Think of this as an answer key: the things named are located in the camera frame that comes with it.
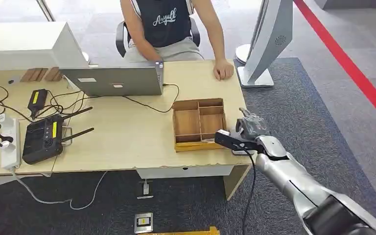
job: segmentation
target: speaker grille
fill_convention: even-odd
[[[275,39],[275,45],[280,47],[286,42],[286,36],[280,35]]]

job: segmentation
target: red line on floor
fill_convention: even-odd
[[[347,74],[353,79],[358,88],[364,93],[364,95],[370,100],[370,102],[376,108],[376,88],[368,80],[368,78],[362,73],[357,65],[351,60],[351,58],[344,52],[335,39],[331,36],[328,30],[322,25],[315,14],[306,5],[304,0],[294,0],[296,6],[302,12],[303,16],[321,38],[322,42],[327,46],[329,51],[347,72]]]

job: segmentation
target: office chair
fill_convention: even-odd
[[[126,29],[127,32],[127,44],[124,43],[124,30]],[[198,31],[197,24],[195,23],[195,20],[191,18],[191,35],[192,35],[192,40],[194,43],[197,45],[197,47],[200,46],[200,32]],[[129,45],[130,42],[130,34],[129,31],[127,30],[126,22],[122,21],[118,26],[116,30],[116,48],[118,52],[121,54],[122,57],[126,54],[126,46]]]

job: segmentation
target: yellow label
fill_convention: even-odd
[[[36,93],[35,93],[34,101],[32,101],[33,104],[37,103],[38,93],[39,93],[39,92],[36,92]]]
[[[57,135],[57,122],[55,121],[53,124],[52,124],[52,137],[55,138]]]

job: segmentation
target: black router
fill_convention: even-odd
[[[26,163],[32,165],[61,154],[63,152],[63,142],[69,141],[94,130],[94,128],[90,128],[77,134],[62,138],[64,120],[91,109],[93,109],[93,107],[83,109],[64,117],[59,114],[55,114],[29,124],[26,128],[22,159]]]

